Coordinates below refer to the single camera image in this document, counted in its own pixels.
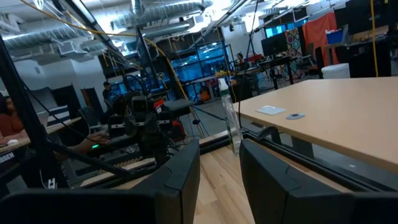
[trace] white bin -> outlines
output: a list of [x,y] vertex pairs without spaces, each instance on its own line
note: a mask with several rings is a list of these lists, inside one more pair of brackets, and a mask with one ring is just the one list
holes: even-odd
[[322,69],[323,78],[350,78],[348,63],[330,65]]

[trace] paper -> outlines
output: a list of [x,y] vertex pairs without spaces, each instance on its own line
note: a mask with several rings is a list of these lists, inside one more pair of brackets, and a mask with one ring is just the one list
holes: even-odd
[[279,114],[284,111],[286,111],[286,109],[277,108],[274,106],[263,106],[262,108],[257,110],[257,112],[268,114],[268,115],[275,115],[275,114]]

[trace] orange object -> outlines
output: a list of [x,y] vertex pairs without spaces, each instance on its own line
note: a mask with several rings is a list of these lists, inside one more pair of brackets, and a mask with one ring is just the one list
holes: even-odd
[[164,104],[164,99],[161,99],[158,102],[154,103],[154,108],[157,108],[158,106],[163,105],[163,104]]
[[[330,12],[321,18],[315,19],[314,21],[307,22],[303,25],[303,33],[305,37],[305,44],[308,45],[309,43],[314,44],[314,50],[318,47],[323,47],[328,44],[328,39],[326,37],[326,30],[336,30],[336,18],[335,13]],[[322,55],[323,61],[325,66],[329,65],[328,60],[328,50],[322,48]],[[338,59],[336,56],[336,51],[332,50],[333,61],[335,64],[338,64]]]

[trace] yellow cable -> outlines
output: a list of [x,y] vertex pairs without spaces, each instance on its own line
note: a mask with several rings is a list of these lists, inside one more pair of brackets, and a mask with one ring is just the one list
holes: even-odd
[[[35,9],[36,11],[39,11],[39,12],[41,12],[41,13],[43,13],[43,14],[45,14],[45,15],[47,15],[47,16],[49,16],[49,17],[51,17],[51,18],[53,18],[53,19],[55,19],[55,20],[57,20],[57,21],[60,21],[60,22],[62,22],[62,23],[64,23],[64,24],[68,24],[68,25],[70,25],[70,26],[72,26],[72,27],[74,27],[74,28],[77,28],[77,29],[85,30],[85,31],[87,31],[87,32],[92,32],[92,33],[94,33],[94,34],[115,35],[115,36],[125,36],[125,37],[126,37],[126,36],[127,36],[127,37],[137,37],[137,35],[135,35],[135,34],[110,34],[110,33],[101,32],[101,31],[98,31],[98,30],[91,30],[91,29],[87,29],[87,28],[84,28],[84,27],[76,26],[76,25],[74,25],[74,24],[72,24],[72,23],[70,23],[70,22],[67,22],[67,21],[64,21],[64,20],[62,20],[62,19],[59,19],[59,18],[57,18],[56,16],[53,16],[53,15],[51,15],[51,14],[49,14],[49,13],[43,11],[43,10],[40,10],[40,9],[36,8],[36,7],[33,6],[32,4],[29,4],[28,2],[26,2],[25,0],[20,0],[20,1],[23,2],[24,4],[26,4],[27,6],[30,6],[32,9]],[[177,81],[177,83],[178,83],[178,86],[180,87],[181,92],[182,92],[183,95],[184,95],[184,98],[185,98],[186,100],[188,100],[188,97],[187,97],[187,95],[185,94],[185,92],[184,92],[184,90],[183,90],[183,88],[182,88],[180,79],[178,78],[177,74],[175,73],[175,71],[174,71],[174,69],[173,69],[173,66],[172,66],[172,64],[170,63],[170,60],[167,58],[166,54],[163,52],[162,49],[160,49],[158,46],[156,46],[156,44],[153,43],[153,41],[151,41],[151,40],[149,40],[149,39],[147,39],[147,38],[145,38],[145,37],[144,37],[144,40],[145,40],[146,42],[150,43],[152,46],[154,46],[154,47],[166,58],[166,61],[167,61],[168,65],[169,65],[169,67],[170,67],[170,69],[171,69],[171,71],[172,71],[172,73],[173,73],[173,76],[175,77],[175,79],[176,79],[176,81]],[[190,111],[191,111],[192,116],[195,116],[191,106],[190,106]]]
[[374,68],[376,69],[376,77],[379,77],[379,68],[377,67],[377,56],[376,56],[376,25],[374,23],[374,6],[373,0],[371,0],[371,12],[372,12],[372,27],[373,27],[373,57],[374,57]]

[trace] chair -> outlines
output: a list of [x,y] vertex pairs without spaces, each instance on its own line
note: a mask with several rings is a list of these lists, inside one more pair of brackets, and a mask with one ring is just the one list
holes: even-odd
[[300,58],[303,60],[303,62],[297,64],[297,68],[299,68],[305,72],[308,72],[310,70],[310,68],[315,66],[317,61],[314,59],[314,56],[313,56],[313,48],[314,48],[314,43],[309,43],[307,45],[307,48],[305,51],[305,56]]
[[87,123],[88,134],[93,134],[103,129],[103,125],[101,125],[100,119],[97,117],[93,108],[82,108],[79,110],[79,113]]

